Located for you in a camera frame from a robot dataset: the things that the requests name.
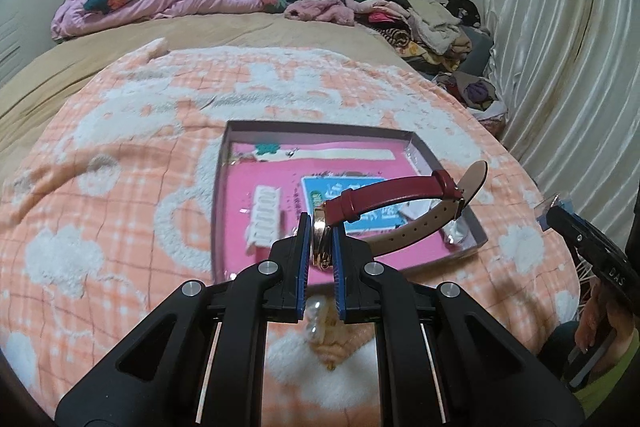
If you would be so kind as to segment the pearl claw hair clip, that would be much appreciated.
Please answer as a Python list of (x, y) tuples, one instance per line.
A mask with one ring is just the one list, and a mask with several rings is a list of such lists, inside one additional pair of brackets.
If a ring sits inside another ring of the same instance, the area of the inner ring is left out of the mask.
[(350, 334), (331, 298), (313, 295), (307, 299), (305, 337), (311, 351), (328, 371), (334, 371), (349, 357)]

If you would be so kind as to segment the white comb hair clip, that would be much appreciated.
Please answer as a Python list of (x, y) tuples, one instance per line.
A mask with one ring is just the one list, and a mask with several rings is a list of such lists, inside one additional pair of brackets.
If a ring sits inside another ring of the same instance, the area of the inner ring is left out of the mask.
[(246, 229), (246, 252), (257, 256), (281, 238), (281, 191), (269, 185), (257, 185), (250, 206), (250, 224)]

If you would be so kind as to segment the white earring card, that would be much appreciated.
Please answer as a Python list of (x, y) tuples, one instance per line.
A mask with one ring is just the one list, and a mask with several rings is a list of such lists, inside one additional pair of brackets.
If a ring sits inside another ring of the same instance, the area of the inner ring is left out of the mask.
[(414, 221), (420, 219), (439, 203), (439, 199), (416, 199), (410, 200), (410, 202), (403, 202), (397, 206), (397, 210), (406, 221)]

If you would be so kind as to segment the red leather strap watch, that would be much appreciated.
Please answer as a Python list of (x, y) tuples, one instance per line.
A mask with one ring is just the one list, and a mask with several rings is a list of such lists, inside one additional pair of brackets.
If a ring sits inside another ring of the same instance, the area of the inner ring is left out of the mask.
[(331, 233), (340, 225), (354, 223), (369, 212), (391, 209), (416, 199), (439, 199), (440, 203), (420, 219), (400, 227), (368, 236), (364, 241), (373, 256), (400, 251), (438, 232), (444, 225), (461, 217), (485, 184), (488, 164), (478, 160), (456, 181), (445, 169), (428, 176), (403, 176), (358, 188), (348, 188), (340, 195), (322, 202), (312, 213), (311, 263), (318, 269), (333, 267), (337, 248), (331, 245)]

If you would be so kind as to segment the clear plastic jewelry bag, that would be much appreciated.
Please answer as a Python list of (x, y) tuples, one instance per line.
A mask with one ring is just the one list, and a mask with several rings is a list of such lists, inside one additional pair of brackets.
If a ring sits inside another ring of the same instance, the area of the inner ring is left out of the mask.
[(469, 235), (469, 227), (462, 218), (459, 218), (444, 225), (440, 234), (442, 234), (442, 240), (448, 248), (457, 248), (464, 243), (466, 236)]

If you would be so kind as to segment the orange plaid cloud blanket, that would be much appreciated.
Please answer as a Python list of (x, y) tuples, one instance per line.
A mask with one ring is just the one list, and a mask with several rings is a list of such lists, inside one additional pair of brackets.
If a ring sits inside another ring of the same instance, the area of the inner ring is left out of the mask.
[(472, 208), (488, 241), (419, 274), (459, 283), (529, 349), (578, 308), (559, 236), (518, 162), (449, 95), (378, 57), (157, 39), (104, 58), (1, 182), (1, 349), (53, 411), (180, 282), (207, 279), (224, 126), (233, 119), (414, 132), (453, 176), (488, 177)]

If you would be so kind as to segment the pink workbook with blue label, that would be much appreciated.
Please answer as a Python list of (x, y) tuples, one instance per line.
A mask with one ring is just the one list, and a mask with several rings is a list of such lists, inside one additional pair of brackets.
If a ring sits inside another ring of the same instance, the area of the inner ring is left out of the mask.
[[(348, 188), (358, 188), (403, 176), (428, 176), (441, 168), (414, 174), (404, 143), (400, 142), (322, 142), (319, 144), (242, 143), (230, 146), (230, 158), (218, 183), (216, 197), (220, 212), (216, 219), (216, 258), (220, 271), (234, 277), (242, 269), (267, 258), (269, 251), (257, 256), (246, 252), (246, 229), (250, 224), (250, 206), (257, 185), (277, 187), (281, 191), (281, 239), (294, 234), (300, 215), (312, 213), (322, 202)], [(376, 210), (354, 223), (345, 223), (345, 233), (364, 239), (407, 223), (398, 210)], [(396, 268), (412, 268), (437, 260), (446, 247), (439, 231), (409, 247), (380, 256)], [(324, 283), (329, 269), (312, 265), (311, 283)]]

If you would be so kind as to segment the dark shallow cardboard box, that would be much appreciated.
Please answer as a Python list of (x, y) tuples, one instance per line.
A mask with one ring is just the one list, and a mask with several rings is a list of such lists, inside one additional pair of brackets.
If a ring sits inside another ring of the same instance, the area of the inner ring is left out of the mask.
[(469, 188), (411, 131), (232, 120), (222, 135), (212, 196), (217, 282), (267, 258), (271, 246), (311, 221), (308, 281), (326, 285), (330, 231), (370, 239), (383, 262), (407, 272), (475, 254), (487, 234)]

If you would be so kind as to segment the cream striped curtain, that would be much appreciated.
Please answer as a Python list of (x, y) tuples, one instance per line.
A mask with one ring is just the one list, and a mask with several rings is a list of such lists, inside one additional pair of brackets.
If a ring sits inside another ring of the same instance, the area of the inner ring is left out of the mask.
[(485, 0), (502, 142), (547, 195), (626, 243), (639, 188), (639, 0)]

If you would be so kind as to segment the pile of clothes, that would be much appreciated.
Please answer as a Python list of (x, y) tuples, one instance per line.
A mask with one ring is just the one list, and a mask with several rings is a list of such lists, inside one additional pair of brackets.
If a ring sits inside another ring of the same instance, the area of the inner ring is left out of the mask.
[(470, 0), (296, 0), (284, 15), (301, 22), (360, 25), (490, 132), (506, 122), (506, 104), (484, 74), (494, 43)]

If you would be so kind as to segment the tan bed sheet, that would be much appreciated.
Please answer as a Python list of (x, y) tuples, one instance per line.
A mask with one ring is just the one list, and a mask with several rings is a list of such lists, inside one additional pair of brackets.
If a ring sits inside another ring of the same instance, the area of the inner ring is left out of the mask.
[(313, 48), (355, 61), (410, 66), (373, 31), (361, 26), (298, 22), (267, 13), (191, 15), (148, 20), (58, 44), (1, 88), (1, 176), (12, 176), (64, 102), (119, 57), (165, 38), (171, 50), (213, 46)]

